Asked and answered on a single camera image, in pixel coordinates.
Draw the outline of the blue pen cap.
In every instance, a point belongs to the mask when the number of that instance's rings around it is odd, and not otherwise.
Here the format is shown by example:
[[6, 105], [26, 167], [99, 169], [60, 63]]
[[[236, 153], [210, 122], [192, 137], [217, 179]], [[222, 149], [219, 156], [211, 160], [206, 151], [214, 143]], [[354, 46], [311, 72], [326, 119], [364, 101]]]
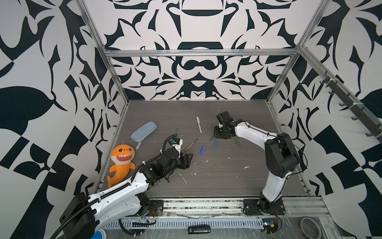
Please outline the blue pen cap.
[[204, 154], [205, 148], [206, 148], [205, 146], [203, 146], [203, 147], [201, 148], [200, 155], [203, 155], [203, 154]]

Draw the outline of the pink fountain pen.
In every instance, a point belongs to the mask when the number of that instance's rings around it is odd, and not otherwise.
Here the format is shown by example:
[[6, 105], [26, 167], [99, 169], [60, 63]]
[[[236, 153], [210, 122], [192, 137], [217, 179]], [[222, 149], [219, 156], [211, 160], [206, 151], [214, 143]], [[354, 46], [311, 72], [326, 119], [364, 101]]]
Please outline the pink fountain pen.
[[197, 123], [198, 123], [198, 127], [199, 127], [199, 132], [202, 133], [202, 126], [201, 126], [201, 120], [198, 116], [196, 116], [196, 120], [197, 120]]

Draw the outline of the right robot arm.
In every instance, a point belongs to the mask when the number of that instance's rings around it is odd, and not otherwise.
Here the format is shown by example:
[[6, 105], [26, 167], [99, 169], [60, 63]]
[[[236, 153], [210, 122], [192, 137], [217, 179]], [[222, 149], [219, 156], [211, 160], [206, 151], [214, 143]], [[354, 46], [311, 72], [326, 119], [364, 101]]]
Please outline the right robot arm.
[[225, 111], [217, 115], [218, 126], [214, 128], [214, 137], [246, 139], [265, 151], [266, 166], [269, 170], [266, 185], [257, 202], [244, 203], [245, 215], [272, 214], [282, 205], [282, 192], [288, 178], [300, 164], [300, 157], [287, 133], [274, 134], [251, 125], [243, 119], [234, 120]]

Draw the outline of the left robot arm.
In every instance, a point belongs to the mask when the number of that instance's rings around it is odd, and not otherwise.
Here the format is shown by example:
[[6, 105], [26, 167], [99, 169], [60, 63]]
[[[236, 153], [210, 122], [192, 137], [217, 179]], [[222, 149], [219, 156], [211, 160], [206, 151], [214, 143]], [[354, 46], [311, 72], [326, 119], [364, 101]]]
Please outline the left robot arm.
[[103, 226], [126, 216], [143, 216], [150, 207], [146, 191], [162, 179], [169, 180], [177, 169], [188, 169], [193, 155], [181, 151], [183, 140], [176, 134], [167, 137], [162, 152], [138, 165], [132, 176], [111, 188], [91, 195], [74, 196], [61, 215], [59, 228], [65, 239], [90, 239]]

